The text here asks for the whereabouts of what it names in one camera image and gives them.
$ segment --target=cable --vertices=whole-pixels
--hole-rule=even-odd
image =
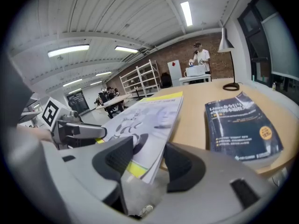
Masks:
[[[272,177],[272,180],[273,180],[273,183],[275,184],[275,186],[276,187],[278,187],[279,188],[279,186],[274,182],[274,179],[273,179],[273,177]]]

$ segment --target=lamp shade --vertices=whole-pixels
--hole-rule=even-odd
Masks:
[[[218,52],[229,52],[232,51],[233,49],[234,46],[228,40],[225,28],[222,28],[222,38],[221,38]]]

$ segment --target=book cover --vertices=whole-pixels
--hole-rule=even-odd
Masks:
[[[104,125],[104,141],[133,137],[134,156],[127,170],[134,176],[143,178],[161,156],[181,107],[182,94],[144,98]]]
[[[244,93],[205,105],[210,149],[240,161],[266,159],[283,150],[272,123]]]

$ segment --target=chair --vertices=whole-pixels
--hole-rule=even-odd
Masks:
[[[161,75],[160,87],[161,89],[172,87],[171,76],[167,72]]]

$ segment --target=fluorescent light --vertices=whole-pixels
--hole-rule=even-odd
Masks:
[[[96,82],[96,83],[92,83],[92,84],[90,84],[90,85],[94,85],[94,84],[98,84],[98,83],[101,83],[102,81],[98,81],[98,82]]]
[[[184,12],[187,27],[191,26],[193,23],[192,23],[192,17],[191,17],[189,2],[183,2],[183,3],[181,3],[181,6],[182,6],[182,9],[183,9],[183,12]]]
[[[88,50],[88,49],[89,49],[89,44],[64,47],[64,48],[49,51],[48,57],[58,56],[64,53],[69,53],[69,52],[79,51],[79,50]]]
[[[109,71],[109,72],[104,72],[104,73],[99,73],[99,74],[96,74],[95,76],[101,76],[101,75],[106,75],[106,74],[110,74],[112,71]]]
[[[128,52],[132,52],[132,53],[138,52],[138,50],[127,48],[127,47],[120,47],[120,46],[115,47],[115,50],[128,51]]]
[[[73,83],[75,83],[75,82],[81,81],[81,80],[82,80],[82,79],[79,79],[79,80],[75,80],[75,81],[69,82],[69,83],[67,83],[67,84],[64,84],[64,87],[67,86],[67,85],[69,85],[69,84],[73,84]]]
[[[77,90],[74,90],[74,91],[71,91],[69,94],[75,93],[75,92],[80,91],[80,90],[81,90],[81,88],[77,89]]]

